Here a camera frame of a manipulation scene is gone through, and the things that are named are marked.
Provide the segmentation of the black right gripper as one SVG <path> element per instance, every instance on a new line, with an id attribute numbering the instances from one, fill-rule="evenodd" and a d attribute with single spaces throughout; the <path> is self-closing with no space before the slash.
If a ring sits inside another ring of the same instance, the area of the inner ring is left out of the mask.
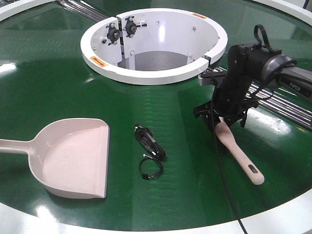
<path id="1" fill-rule="evenodd" d="M 193 109 L 194 116 L 201 117 L 210 132 L 214 132 L 216 116 L 223 117 L 228 127 L 240 121 L 240 127 L 245 127 L 247 112 L 250 108 L 259 105 L 257 99 L 243 98 L 234 99 L 214 99 Z"/>

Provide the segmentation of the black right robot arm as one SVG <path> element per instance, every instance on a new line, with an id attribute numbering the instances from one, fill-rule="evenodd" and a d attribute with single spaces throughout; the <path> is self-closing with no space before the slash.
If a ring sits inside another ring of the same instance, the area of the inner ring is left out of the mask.
<path id="1" fill-rule="evenodd" d="M 247 111 L 259 105 L 256 95 L 264 88 L 284 86 L 308 102 L 312 100 L 312 73 L 296 66 L 293 58 L 281 50 L 256 43 L 234 45 L 228 52 L 227 71 L 207 68 L 199 75 L 199 84 L 214 85 L 212 99 L 195 107 L 213 131 L 222 117 L 228 126 L 240 121 L 244 127 Z"/>

